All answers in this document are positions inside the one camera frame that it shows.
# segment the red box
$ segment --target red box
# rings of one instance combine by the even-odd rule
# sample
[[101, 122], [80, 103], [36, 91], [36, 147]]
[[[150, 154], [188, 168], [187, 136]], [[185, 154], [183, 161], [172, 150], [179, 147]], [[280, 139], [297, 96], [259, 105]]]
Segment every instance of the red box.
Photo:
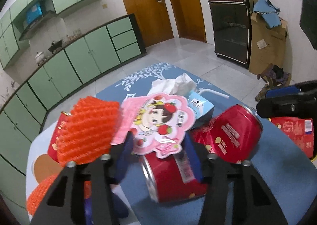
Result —
[[280, 117], [271, 118], [270, 121], [288, 135], [308, 158], [313, 157], [314, 130], [312, 119]]
[[61, 112], [61, 115], [57, 121], [55, 130], [53, 132], [52, 139], [50, 141], [49, 149], [47, 150], [47, 154], [56, 162], [58, 162], [58, 160], [57, 160], [57, 141], [59, 139], [63, 124], [65, 123], [68, 116], [70, 116], [70, 113]]

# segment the barcode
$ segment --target barcode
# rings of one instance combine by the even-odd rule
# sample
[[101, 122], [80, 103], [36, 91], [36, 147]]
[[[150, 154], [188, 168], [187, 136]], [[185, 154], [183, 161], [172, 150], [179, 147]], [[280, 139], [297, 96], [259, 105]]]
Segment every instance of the barcode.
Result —
[[305, 132], [313, 131], [313, 124], [311, 120], [305, 120]]

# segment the tile floor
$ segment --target tile floor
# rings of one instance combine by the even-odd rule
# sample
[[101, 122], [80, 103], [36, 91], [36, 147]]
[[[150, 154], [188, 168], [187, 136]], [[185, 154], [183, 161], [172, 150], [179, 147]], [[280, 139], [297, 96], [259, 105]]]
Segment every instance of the tile floor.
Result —
[[265, 85], [247, 69], [218, 58], [214, 45], [174, 38], [146, 48], [147, 55], [137, 59], [86, 86], [53, 109], [44, 129], [55, 122], [61, 111], [69, 111], [79, 98], [95, 96], [109, 85], [157, 62], [168, 62], [209, 81], [250, 107], [256, 106], [254, 97]]

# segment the cartoon character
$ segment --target cartoon character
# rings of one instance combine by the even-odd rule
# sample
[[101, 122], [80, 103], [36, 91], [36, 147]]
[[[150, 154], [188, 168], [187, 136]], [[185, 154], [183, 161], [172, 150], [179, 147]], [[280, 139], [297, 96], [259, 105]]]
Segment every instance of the cartoon character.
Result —
[[176, 107], [173, 103], [163, 103], [162, 101], [153, 101], [140, 109], [134, 120], [134, 124], [138, 125], [143, 132], [152, 131], [152, 126], [161, 126], [172, 119], [176, 112]]

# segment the can lid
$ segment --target can lid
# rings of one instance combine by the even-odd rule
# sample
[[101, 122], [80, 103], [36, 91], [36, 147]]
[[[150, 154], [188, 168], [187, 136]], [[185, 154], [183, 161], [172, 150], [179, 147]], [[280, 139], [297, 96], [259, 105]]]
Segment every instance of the can lid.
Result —
[[139, 161], [141, 163], [141, 167], [145, 175], [145, 180], [146, 180], [147, 188], [149, 190], [149, 195], [153, 201], [159, 202], [156, 181], [154, 178], [153, 171], [150, 167], [150, 164], [144, 155], [140, 157]]
[[245, 110], [247, 110], [252, 116], [255, 117], [255, 119], [259, 122], [259, 125], [261, 127], [261, 132], [263, 132], [263, 125], [261, 123], [261, 121], [259, 120], [259, 118], [245, 105], [243, 104], [239, 104], [241, 107], [243, 107]]

